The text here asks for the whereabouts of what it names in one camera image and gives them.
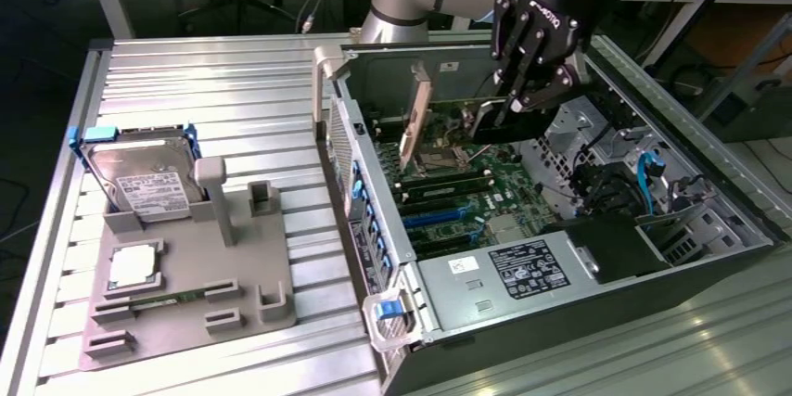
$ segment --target blue cable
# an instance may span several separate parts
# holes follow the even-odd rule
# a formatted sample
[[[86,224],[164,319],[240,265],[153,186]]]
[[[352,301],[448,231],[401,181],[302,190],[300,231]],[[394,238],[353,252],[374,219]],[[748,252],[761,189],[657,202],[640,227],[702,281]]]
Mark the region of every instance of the blue cable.
[[[654,205],[652,204],[652,193],[648,191],[648,185],[645,184],[645,166],[650,164],[657,164],[660,167],[665,166],[665,162],[660,159],[657,154],[652,151],[648,151],[644,152],[638,158],[637,177],[638,187],[641,187],[641,192],[644,192],[645,201],[648,202],[648,214],[653,215]]]

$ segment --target motherboard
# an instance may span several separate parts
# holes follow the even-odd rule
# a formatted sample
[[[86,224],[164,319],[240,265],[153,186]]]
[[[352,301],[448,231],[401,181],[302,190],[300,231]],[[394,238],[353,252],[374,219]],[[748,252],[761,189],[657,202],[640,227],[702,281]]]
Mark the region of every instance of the motherboard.
[[[534,236],[558,216],[528,176],[518,148],[457,145],[448,126],[429,124],[409,162],[378,129],[374,149],[418,259]]]

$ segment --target robotic arm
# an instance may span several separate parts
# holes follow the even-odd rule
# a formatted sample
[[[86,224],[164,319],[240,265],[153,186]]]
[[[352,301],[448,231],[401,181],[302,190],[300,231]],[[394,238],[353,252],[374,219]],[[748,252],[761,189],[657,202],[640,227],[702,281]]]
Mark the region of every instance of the robotic arm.
[[[490,56],[497,96],[476,116],[476,144],[532,139],[554,119],[558,104],[588,84],[582,51],[596,24],[618,0],[372,0],[364,42],[426,38],[430,11],[492,20]]]

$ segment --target slotted aluminum table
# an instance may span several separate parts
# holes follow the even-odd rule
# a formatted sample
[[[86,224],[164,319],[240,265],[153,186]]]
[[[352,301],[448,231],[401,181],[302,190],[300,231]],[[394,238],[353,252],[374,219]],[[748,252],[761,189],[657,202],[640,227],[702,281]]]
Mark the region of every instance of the slotted aluminum table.
[[[192,122],[204,156],[226,158],[226,189],[260,179],[281,188],[298,324],[78,372],[104,196],[64,145],[8,330],[0,394],[378,392],[310,133],[312,50],[345,42],[341,34],[136,40],[88,54],[69,125]],[[678,308],[418,394],[778,394],[792,389],[790,297],[792,253],[782,250]]]

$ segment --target metal profile frame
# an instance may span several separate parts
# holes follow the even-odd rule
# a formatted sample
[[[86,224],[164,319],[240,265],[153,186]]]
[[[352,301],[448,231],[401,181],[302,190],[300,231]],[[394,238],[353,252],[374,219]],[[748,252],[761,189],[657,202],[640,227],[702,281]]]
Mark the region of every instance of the metal profile frame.
[[[101,88],[96,87],[104,83],[109,64],[109,52],[88,52],[68,126],[84,127],[90,124],[90,117],[94,116],[101,95]],[[34,389],[24,386],[24,383],[36,382],[38,368],[32,369],[30,364],[37,365],[40,361],[30,361],[29,358],[42,355],[45,336],[37,336],[37,334],[41,333],[41,330],[45,332],[49,327],[52,305],[58,291],[60,264],[69,244],[68,235],[74,220],[82,173],[84,168],[77,163],[64,135],[41,223],[26,263],[25,280],[16,301],[2,349],[4,360],[0,362],[0,393],[2,394],[32,394],[34,392]]]

